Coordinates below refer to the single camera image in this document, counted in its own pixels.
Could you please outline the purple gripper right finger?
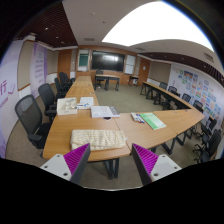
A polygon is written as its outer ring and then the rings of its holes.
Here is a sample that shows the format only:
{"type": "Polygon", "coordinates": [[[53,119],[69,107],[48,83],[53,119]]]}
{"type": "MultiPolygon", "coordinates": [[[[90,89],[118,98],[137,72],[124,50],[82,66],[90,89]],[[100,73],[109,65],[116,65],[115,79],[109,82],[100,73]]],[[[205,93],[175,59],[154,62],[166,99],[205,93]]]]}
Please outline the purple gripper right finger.
{"type": "Polygon", "coordinates": [[[131,154],[143,185],[150,184],[181,170],[181,167],[167,155],[156,155],[137,144],[132,144],[131,154]]]}

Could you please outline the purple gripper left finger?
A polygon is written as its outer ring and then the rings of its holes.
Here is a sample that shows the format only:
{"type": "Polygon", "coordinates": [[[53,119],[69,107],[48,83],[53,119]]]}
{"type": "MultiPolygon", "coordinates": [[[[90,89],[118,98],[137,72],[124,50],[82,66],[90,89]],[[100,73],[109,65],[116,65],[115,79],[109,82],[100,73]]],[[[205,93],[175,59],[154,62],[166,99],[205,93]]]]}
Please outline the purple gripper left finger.
{"type": "Polygon", "coordinates": [[[55,154],[41,166],[41,169],[79,184],[89,156],[90,144],[85,144],[65,155],[55,154]]]}

